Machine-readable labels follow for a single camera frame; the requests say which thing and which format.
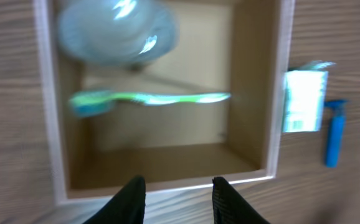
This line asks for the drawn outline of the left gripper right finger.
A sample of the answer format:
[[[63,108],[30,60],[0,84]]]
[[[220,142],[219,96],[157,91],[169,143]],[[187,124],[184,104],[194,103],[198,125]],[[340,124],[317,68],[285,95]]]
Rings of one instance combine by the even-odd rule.
[[[269,224],[223,177],[212,183],[215,224]]]

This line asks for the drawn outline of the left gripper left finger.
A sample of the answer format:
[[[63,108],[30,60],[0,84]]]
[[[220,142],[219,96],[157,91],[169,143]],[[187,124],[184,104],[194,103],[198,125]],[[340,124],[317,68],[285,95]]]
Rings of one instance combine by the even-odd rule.
[[[143,224],[145,206],[145,179],[136,175],[83,224]]]

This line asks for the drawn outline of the green toothbrush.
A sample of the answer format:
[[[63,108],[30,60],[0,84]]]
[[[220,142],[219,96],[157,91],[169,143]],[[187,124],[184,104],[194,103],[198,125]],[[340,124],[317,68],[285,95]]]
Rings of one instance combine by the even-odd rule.
[[[230,93],[201,93],[191,95],[159,95],[143,92],[116,92],[111,90],[80,91],[75,93],[69,104],[81,118],[109,112],[117,101],[129,101],[145,106],[162,106],[176,103],[217,103],[228,100]]]

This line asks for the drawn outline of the blue disposable razor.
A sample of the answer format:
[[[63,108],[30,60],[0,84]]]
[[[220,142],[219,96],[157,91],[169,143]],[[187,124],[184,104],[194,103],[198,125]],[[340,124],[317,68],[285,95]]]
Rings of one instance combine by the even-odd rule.
[[[324,158],[324,164],[327,167],[334,168],[338,165],[346,123],[345,104],[347,102],[348,100],[331,100],[324,103],[324,107],[332,111]]]

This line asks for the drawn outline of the green soap packet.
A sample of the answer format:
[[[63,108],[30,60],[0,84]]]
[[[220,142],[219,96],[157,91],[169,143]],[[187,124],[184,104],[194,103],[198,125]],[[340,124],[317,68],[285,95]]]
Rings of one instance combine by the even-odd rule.
[[[328,68],[334,62],[314,60],[285,73],[283,133],[317,132],[321,129]]]

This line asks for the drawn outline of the clear soap pump bottle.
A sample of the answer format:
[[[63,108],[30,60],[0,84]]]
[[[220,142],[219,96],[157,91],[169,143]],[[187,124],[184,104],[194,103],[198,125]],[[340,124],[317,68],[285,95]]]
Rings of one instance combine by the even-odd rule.
[[[175,48],[177,34],[173,13],[161,1],[72,1],[57,18],[63,50],[100,65],[156,60]]]

